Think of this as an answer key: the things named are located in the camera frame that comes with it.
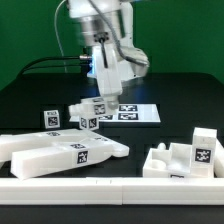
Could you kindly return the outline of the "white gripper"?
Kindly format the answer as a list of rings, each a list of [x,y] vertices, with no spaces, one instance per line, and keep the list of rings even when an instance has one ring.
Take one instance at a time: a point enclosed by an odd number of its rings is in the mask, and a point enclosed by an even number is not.
[[[116,110],[119,106],[118,95],[122,93],[121,78],[115,50],[112,44],[105,46],[106,59],[103,59],[100,46],[93,47],[93,68],[98,89],[102,97],[108,97],[108,107]]]

